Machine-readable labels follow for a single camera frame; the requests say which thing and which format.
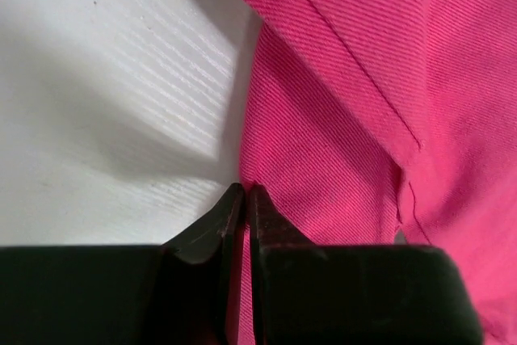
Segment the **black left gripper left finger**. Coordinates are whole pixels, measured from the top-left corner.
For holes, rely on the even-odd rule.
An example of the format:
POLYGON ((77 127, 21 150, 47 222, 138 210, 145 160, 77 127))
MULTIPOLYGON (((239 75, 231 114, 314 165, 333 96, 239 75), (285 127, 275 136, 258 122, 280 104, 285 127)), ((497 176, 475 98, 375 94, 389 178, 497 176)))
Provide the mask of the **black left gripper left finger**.
POLYGON ((1 250, 4 344, 235 344, 245 192, 161 245, 1 250))

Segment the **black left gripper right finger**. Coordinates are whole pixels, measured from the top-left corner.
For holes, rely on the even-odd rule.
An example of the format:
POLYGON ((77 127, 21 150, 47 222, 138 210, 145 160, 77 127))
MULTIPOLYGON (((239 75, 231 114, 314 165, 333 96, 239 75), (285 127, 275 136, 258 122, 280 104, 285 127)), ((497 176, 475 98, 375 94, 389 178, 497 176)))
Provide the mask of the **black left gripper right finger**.
POLYGON ((481 344, 454 262, 424 245, 323 246, 250 190, 258 344, 481 344))

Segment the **pink trousers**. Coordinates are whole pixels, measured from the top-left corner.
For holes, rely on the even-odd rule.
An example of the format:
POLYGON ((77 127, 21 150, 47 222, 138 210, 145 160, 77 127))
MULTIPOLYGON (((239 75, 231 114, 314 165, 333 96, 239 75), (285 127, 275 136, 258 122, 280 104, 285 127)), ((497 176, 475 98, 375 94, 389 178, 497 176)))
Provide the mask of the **pink trousers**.
POLYGON ((516 341, 516 0, 244 0, 239 172, 325 243, 439 246, 516 341))

